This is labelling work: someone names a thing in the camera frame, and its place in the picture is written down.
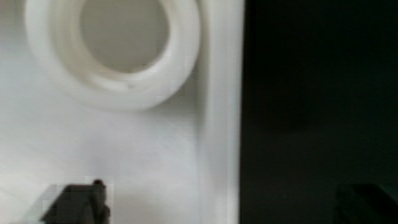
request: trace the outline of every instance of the oval opening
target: oval opening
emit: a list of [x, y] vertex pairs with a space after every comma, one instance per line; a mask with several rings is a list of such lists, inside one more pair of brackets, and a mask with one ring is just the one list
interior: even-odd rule
[[151, 64], [168, 36], [158, 0], [87, 0], [81, 37], [97, 62], [131, 73]]

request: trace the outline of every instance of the white plastic part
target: white plastic part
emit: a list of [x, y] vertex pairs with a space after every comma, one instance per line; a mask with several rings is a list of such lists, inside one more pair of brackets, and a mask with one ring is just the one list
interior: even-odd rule
[[165, 48], [154, 62], [122, 73], [103, 66], [87, 50], [80, 30], [85, 2], [26, 0], [33, 56], [58, 88], [74, 99], [108, 110], [142, 110], [170, 98], [192, 73], [200, 43], [197, 3], [195, 0], [160, 0], [168, 22]]
[[[152, 0], [115, 2], [156, 10]], [[112, 224], [236, 224], [243, 0], [197, 0], [197, 69], [168, 103], [133, 113], [81, 106], [48, 82], [23, 5], [0, 0], [0, 224], [32, 224], [49, 185], [96, 178]]]

